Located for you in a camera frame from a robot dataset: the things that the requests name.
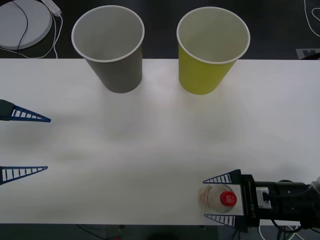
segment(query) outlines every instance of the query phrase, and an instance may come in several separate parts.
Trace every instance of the black cable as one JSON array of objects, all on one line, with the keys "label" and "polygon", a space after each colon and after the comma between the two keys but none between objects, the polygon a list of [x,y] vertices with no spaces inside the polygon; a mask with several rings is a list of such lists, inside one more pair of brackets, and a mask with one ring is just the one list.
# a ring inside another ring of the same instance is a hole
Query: black cable
[{"label": "black cable", "polygon": [[97,230],[97,231],[104,231],[105,230],[104,228],[93,227],[88,224],[81,224],[81,227],[87,228],[87,229],[92,229],[92,230]]},{"label": "black cable", "polygon": [[97,235],[97,234],[95,234],[95,233],[91,232],[91,231],[88,231],[87,229],[83,228],[82,226],[80,226],[80,225],[78,225],[78,224],[76,224],[76,226],[77,226],[78,228],[80,228],[82,231],[84,231],[84,232],[86,232],[86,233],[88,233],[88,234],[90,234],[90,235],[92,235],[92,236],[95,236],[95,237],[96,237],[96,238],[98,238],[98,239],[102,239],[102,240],[111,240],[111,239],[116,238],[115,236],[114,236],[114,237],[104,238],[104,237],[102,237],[102,236],[99,236],[99,235]]},{"label": "black cable", "polygon": [[286,233],[286,234],[294,234],[294,233],[297,233],[297,232],[299,232],[299,231],[302,230],[302,226],[299,226],[297,229],[294,229],[294,230],[285,230],[285,229],[282,229],[282,228],[275,222],[275,220],[271,220],[271,222],[273,223],[273,225],[274,225],[278,230],[280,230],[281,232]]},{"label": "black cable", "polygon": [[23,14],[24,14],[24,16],[25,16],[25,19],[26,19],[26,27],[25,27],[25,30],[24,30],[24,33],[23,33],[22,37],[20,38],[20,41],[19,41],[19,44],[18,44],[18,48],[17,48],[17,50],[16,50],[16,55],[17,55],[17,57],[19,57],[19,47],[20,47],[20,44],[21,44],[22,39],[24,38],[24,36],[25,36],[25,34],[26,34],[26,32],[27,32],[29,22],[28,22],[28,17],[27,17],[27,15],[26,15],[25,11],[24,11],[18,4],[16,4],[14,1],[11,1],[11,2],[12,2],[13,4],[15,4],[18,8],[21,9],[21,11],[23,12]]},{"label": "black cable", "polygon": [[318,233],[318,234],[320,234],[320,231],[317,231],[317,230],[315,230],[315,229],[313,229],[313,228],[310,228],[312,231],[314,231],[314,232],[316,232],[316,233]]},{"label": "black cable", "polygon": [[286,240],[286,233],[283,233],[283,240]]},{"label": "black cable", "polygon": [[238,232],[238,230],[234,230],[234,232],[232,234],[232,237],[231,237],[231,240],[235,239],[235,236],[237,235],[237,232]]},{"label": "black cable", "polygon": [[276,235],[276,240],[280,240],[280,238],[281,238],[281,231],[278,229],[278,233],[277,233],[277,235]]},{"label": "black cable", "polygon": [[305,195],[306,193],[308,193],[309,191],[311,191],[312,189],[314,189],[313,186],[311,186],[310,184],[307,185],[309,188],[305,191],[299,192],[299,193],[293,193],[293,194],[288,194],[288,195],[271,195],[271,194],[264,194],[263,195],[263,199],[265,200],[272,200],[272,199],[282,199],[282,198],[296,198],[296,197],[300,197]]}]

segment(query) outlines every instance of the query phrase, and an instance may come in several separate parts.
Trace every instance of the white table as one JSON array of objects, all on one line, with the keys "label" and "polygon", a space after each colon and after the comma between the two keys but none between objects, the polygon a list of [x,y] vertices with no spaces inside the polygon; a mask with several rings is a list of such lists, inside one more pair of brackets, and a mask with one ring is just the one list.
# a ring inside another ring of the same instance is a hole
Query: white table
[{"label": "white table", "polygon": [[0,98],[52,119],[0,122],[0,166],[48,166],[0,187],[0,223],[203,225],[197,190],[240,168],[256,181],[320,175],[320,62],[239,60],[186,92],[178,60],[143,60],[132,92],[83,59],[1,59]]}]

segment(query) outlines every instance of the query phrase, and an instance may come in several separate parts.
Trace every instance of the paper cup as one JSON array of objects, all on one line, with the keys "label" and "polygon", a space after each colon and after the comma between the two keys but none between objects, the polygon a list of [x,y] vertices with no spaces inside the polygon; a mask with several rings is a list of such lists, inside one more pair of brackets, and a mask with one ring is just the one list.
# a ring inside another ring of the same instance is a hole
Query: paper cup
[{"label": "paper cup", "polygon": [[71,40],[107,89],[127,93],[142,79],[144,36],[144,24],[134,11],[108,5],[81,16],[72,29]]},{"label": "paper cup", "polygon": [[179,22],[179,81],[190,93],[212,92],[250,44],[245,22],[219,7],[201,7]]}]

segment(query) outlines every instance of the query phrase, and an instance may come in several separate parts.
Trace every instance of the gray floor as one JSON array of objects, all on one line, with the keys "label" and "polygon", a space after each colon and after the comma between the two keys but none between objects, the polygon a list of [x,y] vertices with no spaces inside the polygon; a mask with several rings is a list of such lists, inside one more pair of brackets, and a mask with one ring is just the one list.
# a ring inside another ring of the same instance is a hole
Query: gray floor
[{"label": "gray floor", "polygon": [[[126,225],[119,230],[118,225],[82,225],[87,230],[103,238],[120,236],[121,240],[147,240],[154,233],[171,233],[178,240],[231,240],[234,230],[227,226],[153,226]],[[262,226],[266,240],[277,239],[274,226]],[[305,240],[318,240],[320,234],[311,230],[302,230],[299,234]],[[0,240],[97,240],[72,224],[0,224]],[[241,240],[260,240],[257,228],[240,234]]]}]

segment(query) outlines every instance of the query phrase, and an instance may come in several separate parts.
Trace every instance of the red bottle cap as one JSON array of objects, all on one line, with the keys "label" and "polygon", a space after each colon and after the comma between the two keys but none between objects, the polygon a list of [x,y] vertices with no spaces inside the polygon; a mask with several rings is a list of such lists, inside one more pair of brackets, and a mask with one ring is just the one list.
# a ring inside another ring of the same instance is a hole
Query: red bottle cap
[{"label": "red bottle cap", "polygon": [[220,195],[220,201],[224,206],[233,207],[237,203],[237,196],[232,191],[224,191]]}]

